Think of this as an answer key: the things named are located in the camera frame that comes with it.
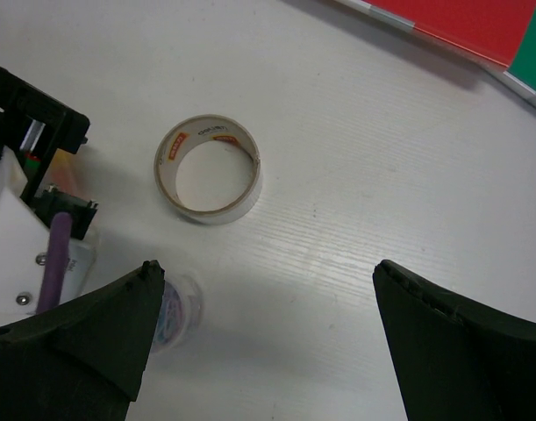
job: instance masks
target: packing tape roll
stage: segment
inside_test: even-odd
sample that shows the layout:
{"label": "packing tape roll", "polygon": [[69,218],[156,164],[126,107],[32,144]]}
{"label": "packing tape roll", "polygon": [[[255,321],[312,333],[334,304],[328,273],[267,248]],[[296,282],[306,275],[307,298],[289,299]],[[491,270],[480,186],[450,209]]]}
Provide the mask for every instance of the packing tape roll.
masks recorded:
{"label": "packing tape roll", "polygon": [[[217,210],[192,210],[176,190],[176,174],[183,158],[194,147],[209,141],[226,142],[244,151],[252,160],[252,176],[244,192]],[[236,221],[253,207],[261,192],[261,166],[258,147],[250,133],[236,121],[212,114],[188,118],[164,137],[154,158],[154,179],[159,191],[185,217],[202,224],[221,225]]]}

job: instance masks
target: white wooden surface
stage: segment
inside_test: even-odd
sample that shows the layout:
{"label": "white wooden surface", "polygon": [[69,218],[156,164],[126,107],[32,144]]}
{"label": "white wooden surface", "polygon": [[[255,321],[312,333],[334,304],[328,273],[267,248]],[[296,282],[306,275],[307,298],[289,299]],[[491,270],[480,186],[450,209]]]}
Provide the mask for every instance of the white wooden surface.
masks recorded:
{"label": "white wooden surface", "polygon": [[[154,257],[204,289],[129,420],[405,419],[383,258],[536,321],[536,112],[469,63],[316,0],[0,0],[0,65],[92,121],[88,290]],[[182,221],[154,186],[162,136],[206,112],[261,150],[232,225]]]}

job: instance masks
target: purple rod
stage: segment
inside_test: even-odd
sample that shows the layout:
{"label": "purple rod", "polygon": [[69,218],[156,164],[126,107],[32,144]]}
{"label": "purple rod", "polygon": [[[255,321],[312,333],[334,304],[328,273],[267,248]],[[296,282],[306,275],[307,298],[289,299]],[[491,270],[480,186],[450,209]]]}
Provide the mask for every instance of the purple rod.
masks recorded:
{"label": "purple rod", "polygon": [[59,305],[63,280],[68,265],[68,242],[71,238],[73,218],[67,212],[57,213],[49,228],[46,270],[39,291],[36,314],[51,310]]}

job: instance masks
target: small plastic cup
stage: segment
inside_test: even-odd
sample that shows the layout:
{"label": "small plastic cup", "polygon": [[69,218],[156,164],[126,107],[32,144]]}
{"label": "small plastic cup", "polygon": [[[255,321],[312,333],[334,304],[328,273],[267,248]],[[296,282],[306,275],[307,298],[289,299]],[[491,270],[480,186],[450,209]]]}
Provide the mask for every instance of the small plastic cup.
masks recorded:
{"label": "small plastic cup", "polygon": [[201,323],[204,301],[201,289],[189,275],[165,281],[151,353],[179,346]]}

